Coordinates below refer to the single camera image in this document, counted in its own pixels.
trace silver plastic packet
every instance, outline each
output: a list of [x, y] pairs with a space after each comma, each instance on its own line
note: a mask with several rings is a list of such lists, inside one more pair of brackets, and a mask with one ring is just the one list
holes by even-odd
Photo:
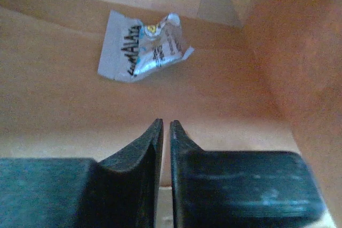
[[180, 18], [170, 13], [157, 25], [111, 11], [98, 74], [112, 80], [135, 82], [186, 60], [194, 51], [182, 37]]

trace brown surface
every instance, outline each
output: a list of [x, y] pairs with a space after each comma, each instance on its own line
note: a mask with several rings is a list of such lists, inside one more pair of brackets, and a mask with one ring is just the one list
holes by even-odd
[[[97, 75], [110, 9], [155, 23], [165, 14], [95, 0], [2, 0], [0, 155], [101, 160], [156, 118], [179, 119], [206, 150], [298, 152], [241, 31], [182, 18], [196, 48], [141, 82]], [[170, 184], [168, 147], [162, 184]], [[315, 227], [334, 227], [327, 221]]]
[[342, 226], [342, 0], [259, 0], [244, 30]]

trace black plastic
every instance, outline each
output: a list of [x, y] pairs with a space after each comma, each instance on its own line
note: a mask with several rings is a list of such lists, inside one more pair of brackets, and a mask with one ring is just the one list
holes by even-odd
[[109, 158], [0, 159], [0, 227], [155, 227], [162, 120]]
[[174, 226], [301, 227], [325, 208], [297, 153], [209, 152], [170, 126]]

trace snack packet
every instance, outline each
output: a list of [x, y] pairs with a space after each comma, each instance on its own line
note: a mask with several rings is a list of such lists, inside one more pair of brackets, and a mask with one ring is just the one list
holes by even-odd
[[157, 25], [145, 26], [138, 19], [111, 11], [98, 74], [131, 83], [186, 60], [193, 51], [182, 37], [181, 21], [175, 13]]

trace candy wrapper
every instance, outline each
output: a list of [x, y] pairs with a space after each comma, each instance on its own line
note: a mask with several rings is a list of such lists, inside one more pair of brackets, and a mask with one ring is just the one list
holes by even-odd
[[194, 51], [182, 37], [181, 21], [170, 13], [157, 25], [111, 11], [98, 74], [135, 82], [164, 67], [186, 60]]

